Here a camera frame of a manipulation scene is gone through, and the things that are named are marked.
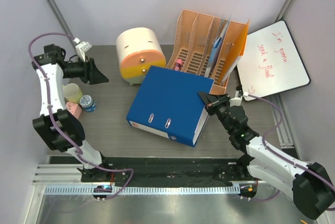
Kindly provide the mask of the white arched drawer cabinet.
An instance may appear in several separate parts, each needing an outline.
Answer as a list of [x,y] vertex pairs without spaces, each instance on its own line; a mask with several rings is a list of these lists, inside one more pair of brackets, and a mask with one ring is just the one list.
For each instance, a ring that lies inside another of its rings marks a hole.
[[119,69],[164,61],[166,58],[156,34],[149,28],[137,27],[122,32],[116,40]]

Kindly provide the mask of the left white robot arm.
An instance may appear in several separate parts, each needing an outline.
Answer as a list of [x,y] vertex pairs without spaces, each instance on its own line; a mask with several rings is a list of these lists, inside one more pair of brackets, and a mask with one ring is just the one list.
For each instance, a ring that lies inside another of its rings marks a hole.
[[66,51],[54,44],[44,47],[44,53],[34,57],[32,67],[38,74],[41,88],[40,116],[33,119],[34,130],[50,150],[58,150],[77,158],[83,165],[80,172],[101,182],[111,177],[105,157],[86,141],[82,124],[66,108],[63,79],[79,78],[83,83],[107,83],[94,59],[72,62],[65,60]]

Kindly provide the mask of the yellow cabinet drawer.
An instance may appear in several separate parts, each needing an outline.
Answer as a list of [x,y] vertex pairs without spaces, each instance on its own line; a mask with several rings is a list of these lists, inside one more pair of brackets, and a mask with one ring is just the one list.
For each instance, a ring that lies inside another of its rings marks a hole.
[[148,72],[151,66],[158,66],[161,68],[165,68],[166,63],[164,61],[155,61],[152,63],[142,63],[142,64],[135,65],[135,66],[124,67],[120,69],[120,74],[122,78],[125,80],[131,79],[134,77],[140,77],[140,76],[146,75],[146,73]]

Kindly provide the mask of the blue ring binder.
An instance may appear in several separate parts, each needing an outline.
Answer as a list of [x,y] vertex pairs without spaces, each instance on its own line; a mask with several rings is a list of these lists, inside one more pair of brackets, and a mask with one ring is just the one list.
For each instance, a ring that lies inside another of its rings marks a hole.
[[135,128],[194,147],[208,119],[199,92],[214,80],[187,72],[150,67],[126,119]]

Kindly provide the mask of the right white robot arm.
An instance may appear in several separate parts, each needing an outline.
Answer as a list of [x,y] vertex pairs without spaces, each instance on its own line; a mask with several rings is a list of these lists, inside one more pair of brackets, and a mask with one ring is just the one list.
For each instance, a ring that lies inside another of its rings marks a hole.
[[248,126],[240,101],[255,98],[254,95],[247,92],[239,92],[236,98],[205,92],[198,95],[208,114],[217,116],[233,147],[243,152],[236,167],[241,179],[254,177],[267,182],[289,197],[309,219],[316,220],[325,211],[334,211],[334,185],[321,164],[290,156]]

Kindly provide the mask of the orange desk file organizer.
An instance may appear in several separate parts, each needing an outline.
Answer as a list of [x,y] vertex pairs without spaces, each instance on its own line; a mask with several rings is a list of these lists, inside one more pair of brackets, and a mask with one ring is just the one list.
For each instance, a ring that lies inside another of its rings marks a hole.
[[[220,21],[219,17],[184,9],[177,20],[174,48],[166,67],[171,69],[175,61],[180,58],[183,60],[183,72],[204,76]],[[223,41],[210,77],[214,80],[212,94],[221,95],[227,90],[230,75],[223,85],[218,84],[218,78],[225,62],[224,48],[229,51],[230,47],[224,46]]]

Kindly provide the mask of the light blue thin folder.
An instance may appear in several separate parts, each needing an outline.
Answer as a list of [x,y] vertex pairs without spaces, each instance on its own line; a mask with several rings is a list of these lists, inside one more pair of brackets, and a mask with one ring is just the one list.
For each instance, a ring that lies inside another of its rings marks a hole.
[[220,21],[220,26],[217,31],[215,41],[211,49],[211,53],[210,53],[210,56],[207,62],[204,77],[211,77],[211,73],[213,72],[215,68],[215,65],[216,65],[216,62],[219,56],[219,52],[223,44],[224,38],[226,36],[230,21],[231,21],[231,16],[229,16],[228,19],[226,19],[225,17],[222,17]]

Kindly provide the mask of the orange folder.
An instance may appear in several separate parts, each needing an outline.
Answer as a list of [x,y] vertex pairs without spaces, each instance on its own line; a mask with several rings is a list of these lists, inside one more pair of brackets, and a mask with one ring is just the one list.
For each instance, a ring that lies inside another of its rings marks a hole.
[[229,51],[224,48],[224,65],[218,78],[218,84],[223,85],[230,75],[233,65],[243,55],[249,31],[250,20],[246,24],[231,21],[224,39],[224,46],[231,46]]

